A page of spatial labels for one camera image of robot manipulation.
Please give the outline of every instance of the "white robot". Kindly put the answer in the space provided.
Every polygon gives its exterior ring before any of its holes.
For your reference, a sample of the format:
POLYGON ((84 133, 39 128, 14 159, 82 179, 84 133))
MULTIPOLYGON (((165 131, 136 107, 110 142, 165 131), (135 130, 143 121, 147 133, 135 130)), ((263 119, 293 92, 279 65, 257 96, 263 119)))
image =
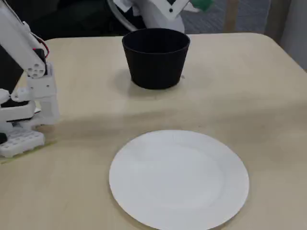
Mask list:
MULTIPOLYGON (((26 87, 11 94, 8 89, 0 89, 0 155, 4 157, 44 145, 44 135, 32 128, 52 125, 59 119, 54 71, 46 62, 42 43, 6 1, 0 0, 0 45, 27 74, 26 87)), ((0 74, 1 81, 11 81, 6 72, 0 74)))
POLYGON ((167 28, 184 33, 185 27, 180 13, 185 9, 198 12, 189 0, 107 0, 111 11, 117 19, 130 31, 134 25, 128 22, 119 12, 115 4, 124 12, 131 7, 135 16, 141 15, 147 28, 167 28))

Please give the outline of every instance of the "red wire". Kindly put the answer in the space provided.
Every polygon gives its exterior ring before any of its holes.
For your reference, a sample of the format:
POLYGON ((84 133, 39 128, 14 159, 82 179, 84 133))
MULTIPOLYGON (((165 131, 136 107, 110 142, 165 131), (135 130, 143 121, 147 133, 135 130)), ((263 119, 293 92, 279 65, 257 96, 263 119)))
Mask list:
POLYGON ((47 55, 45 56, 45 58, 47 58, 47 57, 49 56, 49 54, 50 54, 50 49, 49 49, 49 47, 46 45, 46 43, 44 42, 44 40, 42 40, 42 39, 40 39, 40 38, 38 38, 38 37, 36 37, 36 39, 37 39, 40 43, 42 43, 42 44, 44 45, 44 47, 46 48, 46 50, 47 50, 47 55))

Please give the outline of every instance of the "paper plate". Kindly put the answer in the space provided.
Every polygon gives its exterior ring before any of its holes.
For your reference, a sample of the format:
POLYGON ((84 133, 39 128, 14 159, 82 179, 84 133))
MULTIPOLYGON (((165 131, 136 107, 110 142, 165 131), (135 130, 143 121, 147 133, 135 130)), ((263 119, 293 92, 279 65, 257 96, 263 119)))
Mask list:
POLYGON ((144 134, 115 156, 109 175, 118 204, 160 230, 205 230, 232 218, 248 196, 248 172, 226 145, 191 131, 144 134))

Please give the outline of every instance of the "beige table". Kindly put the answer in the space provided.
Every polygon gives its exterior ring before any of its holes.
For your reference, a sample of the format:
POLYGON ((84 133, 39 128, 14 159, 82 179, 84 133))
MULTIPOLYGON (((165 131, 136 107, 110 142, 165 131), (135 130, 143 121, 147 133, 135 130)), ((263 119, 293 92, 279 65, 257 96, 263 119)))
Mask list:
POLYGON ((256 34, 191 37, 178 86, 130 82, 120 37, 55 39, 61 121, 57 142, 0 165, 1 230, 148 230, 112 199, 116 152, 152 130, 186 129, 228 145, 245 163, 250 193, 216 229, 307 229, 307 74, 256 34))

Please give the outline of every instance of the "black bowl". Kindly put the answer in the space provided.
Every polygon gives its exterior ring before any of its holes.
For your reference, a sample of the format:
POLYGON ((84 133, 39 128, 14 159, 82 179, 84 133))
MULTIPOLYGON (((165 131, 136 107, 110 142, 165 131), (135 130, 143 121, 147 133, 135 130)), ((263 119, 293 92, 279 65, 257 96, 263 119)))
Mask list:
POLYGON ((181 77, 190 39, 163 28, 142 29, 123 37, 132 81, 146 89, 167 89, 181 77))

